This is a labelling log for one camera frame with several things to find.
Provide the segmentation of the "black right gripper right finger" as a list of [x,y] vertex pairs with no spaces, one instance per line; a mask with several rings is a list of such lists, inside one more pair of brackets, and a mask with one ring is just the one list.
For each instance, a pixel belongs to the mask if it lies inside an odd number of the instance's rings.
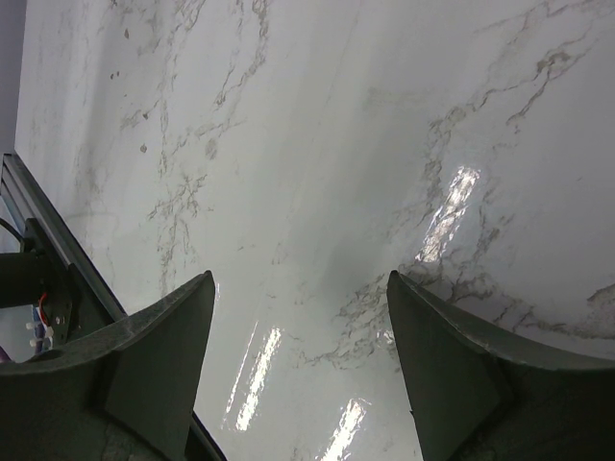
[[427,460],[610,460],[614,364],[445,303],[398,272],[389,316]]

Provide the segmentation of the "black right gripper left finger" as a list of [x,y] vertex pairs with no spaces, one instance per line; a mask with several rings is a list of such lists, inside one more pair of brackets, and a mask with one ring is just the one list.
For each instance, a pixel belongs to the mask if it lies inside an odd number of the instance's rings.
[[67,345],[1,367],[4,460],[211,460],[194,415],[211,272]]

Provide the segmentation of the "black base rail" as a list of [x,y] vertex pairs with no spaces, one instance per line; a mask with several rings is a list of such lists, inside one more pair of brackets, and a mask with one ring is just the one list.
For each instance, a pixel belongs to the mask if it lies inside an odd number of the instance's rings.
[[[8,229],[20,245],[1,256],[1,304],[34,309],[35,352],[28,360],[133,315],[16,154],[2,159],[1,196],[12,217]],[[211,460],[220,460],[223,452],[211,439]]]

